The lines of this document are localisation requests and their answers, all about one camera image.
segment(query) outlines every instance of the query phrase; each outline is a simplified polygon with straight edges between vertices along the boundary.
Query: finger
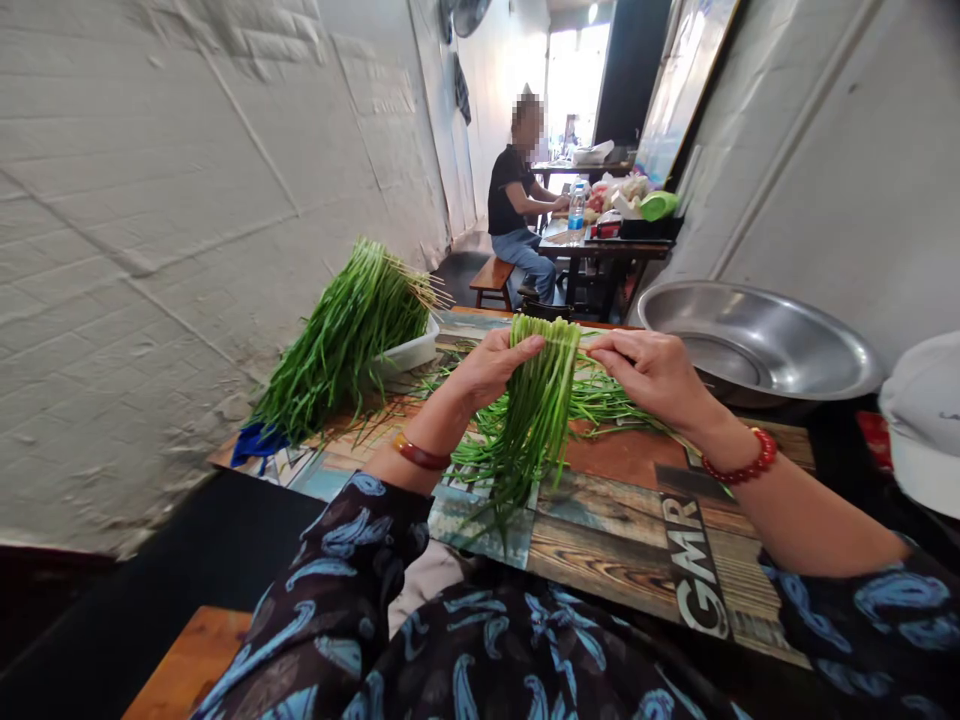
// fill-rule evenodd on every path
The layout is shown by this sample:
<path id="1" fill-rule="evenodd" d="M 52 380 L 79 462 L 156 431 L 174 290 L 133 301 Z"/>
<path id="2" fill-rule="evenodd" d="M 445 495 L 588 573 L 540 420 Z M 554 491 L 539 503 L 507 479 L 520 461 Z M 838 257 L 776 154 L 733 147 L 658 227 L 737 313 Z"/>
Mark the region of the finger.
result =
<path id="1" fill-rule="evenodd" d="M 483 338 L 480 345 L 491 350 L 505 350 L 510 347 L 510 328 L 491 330 Z"/>
<path id="2" fill-rule="evenodd" d="M 621 382 L 624 378 L 637 374 L 631 362 L 614 350 L 591 350 L 590 357 L 603 365 L 608 375 Z"/>
<path id="3" fill-rule="evenodd" d="M 606 369 L 607 374 L 636 394 L 644 394 L 650 387 L 650 378 L 637 372 L 627 358 L 613 350 L 596 350 L 590 356 Z"/>
<path id="4" fill-rule="evenodd" d="M 640 362 L 645 354 L 644 350 L 650 347 L 650 342 L 643 330 L 612 330 L 597 338 L 589 347 L 594 350 L 614 350 L 634 362 Z"/>
<path id="5" fill-rule="evenodd" d="M 509 350 L 505 350 L 504 358 L 506 359 L 511 370 L 513 370 L 537 355 L 537 353 L 543 350 L 543 347 L 546 344 L 547 341 L 544 340 L 542 335 L 531 335 L 530 337 L 523 339 L 517 345 L 514 345 Z"/>

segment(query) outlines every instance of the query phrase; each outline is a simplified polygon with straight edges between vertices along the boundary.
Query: wooden stool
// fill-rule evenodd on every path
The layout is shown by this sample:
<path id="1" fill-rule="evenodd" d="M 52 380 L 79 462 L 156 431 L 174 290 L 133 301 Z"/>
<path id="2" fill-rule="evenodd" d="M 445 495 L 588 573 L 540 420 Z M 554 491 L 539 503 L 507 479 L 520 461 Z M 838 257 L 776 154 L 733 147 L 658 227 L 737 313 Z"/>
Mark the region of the wooden stool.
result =
<path id="1" fill-rule="evenodd" d="M 507 312 L 513 312 L 507 280 L 513 272 L 513 264 L 504 262 L 496 255 L 490 257 L 480 272 L 470 283 L 470 289 L 477 291 L 477 307 L 483 307 L 484 300 L 503 300 Z"/>

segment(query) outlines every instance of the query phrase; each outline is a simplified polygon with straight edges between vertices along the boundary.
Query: wooden bench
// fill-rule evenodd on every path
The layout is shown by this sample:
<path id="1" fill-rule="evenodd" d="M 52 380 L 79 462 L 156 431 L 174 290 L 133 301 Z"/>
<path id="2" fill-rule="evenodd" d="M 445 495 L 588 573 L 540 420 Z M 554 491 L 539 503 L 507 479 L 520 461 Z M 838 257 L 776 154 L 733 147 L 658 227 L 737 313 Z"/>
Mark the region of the wooden bench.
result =
<path id="1" fill-rule="evenodd" d="M 230 666 L 252 620 L 250 613 L 201 606 L 123 720 L 187 720 Z"/>
<path id="2" fill-rule="evenodd" d="M 513 303 L 510 302 L 510 291 L 507 289 L 507 280 L 513 272 L 513 264 L 504 262 L 496 255 L 492 255 L 480 272 L 471 281 L 470 289 L 477 291 L 477 307 L 483 307 L 484 300 L 502 300 L 503 306 L 510 312 Z"/>

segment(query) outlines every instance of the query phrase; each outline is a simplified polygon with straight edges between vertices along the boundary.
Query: plastic bottle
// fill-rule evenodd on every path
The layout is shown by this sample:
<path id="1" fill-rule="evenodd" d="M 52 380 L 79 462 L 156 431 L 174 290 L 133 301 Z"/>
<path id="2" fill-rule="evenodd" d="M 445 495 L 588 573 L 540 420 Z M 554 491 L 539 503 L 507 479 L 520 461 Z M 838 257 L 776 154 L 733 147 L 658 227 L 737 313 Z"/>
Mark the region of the plastic bottle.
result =
<path id="1" fill-rule="evenodd" d="M 587 191 L 583 180 L 577 180 L 570 193 L 570 217 L 567 220 L 567 231 L 571 242 L 583 240 L 583 210 L 587 204 Z"/>

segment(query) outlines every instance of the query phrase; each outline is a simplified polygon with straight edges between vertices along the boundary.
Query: hat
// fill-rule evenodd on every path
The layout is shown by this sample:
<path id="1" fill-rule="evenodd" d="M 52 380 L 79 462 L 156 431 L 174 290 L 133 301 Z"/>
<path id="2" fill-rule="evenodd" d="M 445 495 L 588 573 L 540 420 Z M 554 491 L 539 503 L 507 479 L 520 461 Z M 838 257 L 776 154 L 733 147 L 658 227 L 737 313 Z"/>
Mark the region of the hat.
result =
<path id="1" fill-rule="evenodd" d="M 960 518 L 960 332 L 911 348 L 880 391 L 901 489 Z"/>

